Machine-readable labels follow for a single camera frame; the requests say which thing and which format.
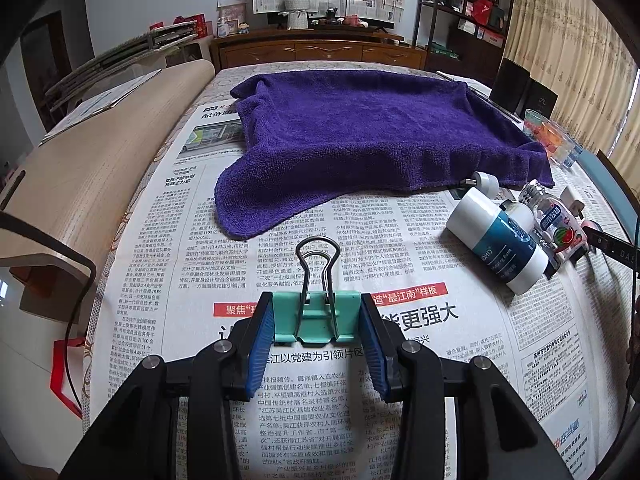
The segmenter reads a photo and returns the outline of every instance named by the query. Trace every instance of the beige curtain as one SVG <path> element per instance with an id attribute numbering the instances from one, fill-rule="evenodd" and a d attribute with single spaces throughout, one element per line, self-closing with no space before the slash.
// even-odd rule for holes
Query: beige curtain
<path id="1" fill-rule="evenodd" d="M 591 0 L 514 0 L 505 56 L 558 94 L 553 119 L 609 151 L 638 67 Z"/>
<path id="2" fill-rule="evenodd" d="M 626 120 L 625 129 L 622 130 L 610 160 L 640 199 L 640 94 L 638 93 Z"/>

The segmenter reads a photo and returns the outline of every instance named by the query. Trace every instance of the binder clip wire handle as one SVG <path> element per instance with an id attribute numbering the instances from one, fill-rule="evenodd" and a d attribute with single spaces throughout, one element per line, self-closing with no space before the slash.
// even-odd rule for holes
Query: binder clip wire handle
<path id="1" fill-rule="evenodd" d="M 329 254 L 324 251 L 308 251 L 306 253 L 302 253 L 302 247 L 311 242 L 325 242 L 331 245 L 335 249 L 334 256 L 329 256 Z M 335 298 L 334 298 L 334 286 L 332 284 L 332 269 L 334 268 L 334 264 L 340 257 L 340 246 L 331 238 L 326 236 L 310 236 L 309 238 L 305 238 L 298 245 L 296 245 L 296 256 L 300 260 L 300 265 L 302 269 L 305 271 L 305 277 L 302 282 L 302 293 L 300 294 L 300 307 L 298 309 L 298 321 L 296 323 L 296 332 L 295 337 L 298 337 L 298 331 L 300 330 L 300 324 L 302 323 L 302 311 L 306 302 L 306 294 L 309 290 L 309 279 L 311 275 L 311 271 L 309 270 L 309 265 L 306 262 L 306 258 L 309 256 L 322 256 L 325 260 L 327 260 L 324 269 L 322 269 L 322 290 L 326 293 L 326 302 L 331 307 L 331 318 L 332 324 L 334 326 L 334 334 L 337 338 L 338 334 L 338 323 L 335 317 Z"/>

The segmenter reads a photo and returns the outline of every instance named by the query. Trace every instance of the green binder clip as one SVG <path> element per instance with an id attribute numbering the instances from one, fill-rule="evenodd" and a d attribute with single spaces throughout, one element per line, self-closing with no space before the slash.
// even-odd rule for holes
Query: green binder clip
<path id="1" fill-rule="evenodd" d="M 318 250 L 303 254 L 302 247 L 314 241 L 332 245 L 335 249 L 334 256 Z M 340 246 L 331 238 L 311 236 L 296 246 L 296 256 L 305 271 L 302 293 L 273 293 L 275 342 L 293 343 L 298 339 L 309 344 L 325 344 L 332 340 L 338 343 L 353 342 L 358 333 L 360 293 L 342 290 L 334 292 L 331 273 L 340 256 Z M 308 290 L 310 271 L 306 259 L 310 256 L 321 256 L 326 260 L 322 269 L 322 291 Z"/>

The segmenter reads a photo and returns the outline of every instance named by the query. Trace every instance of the teal label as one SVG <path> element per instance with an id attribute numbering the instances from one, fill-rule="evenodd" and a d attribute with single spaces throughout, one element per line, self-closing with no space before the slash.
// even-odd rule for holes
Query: teal label
<path id="1" fill-rule="evenodd" d="M 507 213 L 500 211 L 473 250 L 501 280 L 508 283 L 527 265 L 536 250 L 536 243 Z"/>

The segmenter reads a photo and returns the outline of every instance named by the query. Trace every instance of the black cord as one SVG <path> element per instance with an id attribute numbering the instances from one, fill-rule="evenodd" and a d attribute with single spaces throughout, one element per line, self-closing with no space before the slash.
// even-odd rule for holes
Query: black cord
<path id="1" fill-rule="evenodd" d="M 66 324 L 65 331 L 65 372 L 66 378 L 69 381 L 69 386 L 71 386 L 71 391 L 76 398 L 76 402 L 78 403 L 78 407 L 82 410 L 82 404 L 80 403 L 80 399 L 78 394 L 76 394 L 76 389 L 74 388 L 73 381 L 71 380 L 71 373 L 69 373 L 69 360 L 68 360 L 68 349 L 67 345 L 69 343 L 69 334 L 71 333 L 71 326 L 73 325 L 74 319 L 78 314 L 80 309 L 80 305 L 82 305 L 82 300 L 86 296 L 89 289 L 92 287 L 95 281 L 95 275 L 97 273 L 95 269 L 95 264 L 86 256 L 82 256 L 82 254 L 75 252 L 71 247 L 66 246 L 59 240 L 56 240 L 53 236 L 46 234 L 44 231 L 41 231 L 37 227 L 34 227 L 27 222 L 16 218 L 15 216 L 10 215 L 9 213 L 5 213 L 4 211 L 0 211 L 0 229 L 5 229 L 7 231 L 11 231 L 12 233 L 16 233 L 17 235 L 28 238 L 29 240 L 33 240 L 34 242 L 43 245 L 52 251 L 56 251 L 57 253 L 66 256 L 70 260 L 85 266 L 89 269 L 89 279 L 84 284 L 78 299 L 76 300 L 76 304 L 74 305 L 71 316 L 69 317 L 69 321 Z"/>
<path id="2" fill-rule="evenodd" d="M 618 433 L 616 434 L 615 439 L 613 440 L 613 444 L 611 447 L 613 448 L 618 439 L 620 438 L 620 434 L 622 433 L 622 428 L 625 425 L 626 413 L 629 410 L 629 402 L 631 398 L 631 389 L 634 387 L 633 383 L 633 375 L 634 375 L 634 364 L 636 363 L 636 352 L 634 351 L 634 323 L 636 322 L 636 276 L 638 275 L 638 233 L 640 232 L 640 215 L 636 217 L 636 232 L 634 234 L 634 276 L 631 286 L 631 339 L 629 342 L 630 354 L 631 357 L 629 359 L 629 378 L 626 382 L 626 400 L 625 400 L 625 409 L 622 412 L 622 420 L 620 421 L 620 427 L 618 428 Z"/>

